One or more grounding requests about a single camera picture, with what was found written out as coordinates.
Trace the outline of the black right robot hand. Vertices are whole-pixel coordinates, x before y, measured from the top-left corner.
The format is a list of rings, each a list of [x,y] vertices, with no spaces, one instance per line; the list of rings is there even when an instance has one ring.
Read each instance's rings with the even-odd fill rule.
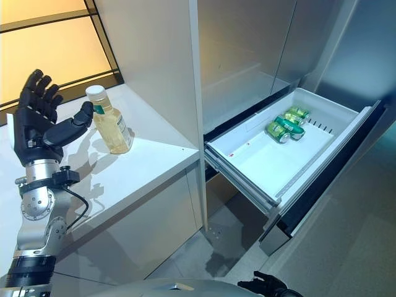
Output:
[[[287,289],[287,285],[273,275],[253,271],[254,278],[250,281],[239,281],[237,285],[253,293],[263,296],[278,296]]]

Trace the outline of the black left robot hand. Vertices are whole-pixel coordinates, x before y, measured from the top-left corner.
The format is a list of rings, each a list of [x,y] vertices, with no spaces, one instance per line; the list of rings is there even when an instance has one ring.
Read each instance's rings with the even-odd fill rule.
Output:
[[[13,114],[14,152],[23,166],[36,160],[61,162],[63,147],[85,134],[93,120],[93,103],[83,102],[71,118],[57,122],[57,107],[63,100],[59,86],[36,69],[22,88]]]

